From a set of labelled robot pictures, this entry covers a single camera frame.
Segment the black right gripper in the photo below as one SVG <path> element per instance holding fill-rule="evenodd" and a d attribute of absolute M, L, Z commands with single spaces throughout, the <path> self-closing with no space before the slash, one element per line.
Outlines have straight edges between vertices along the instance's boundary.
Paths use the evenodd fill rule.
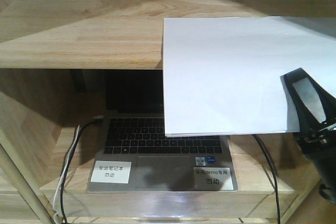
<path fill-rule="evenodd" d="M 302 68 L 284 75 L 295 106 L 300 132 L 294 139 L 324 182 L 335 182 L 335 97 Z"/>

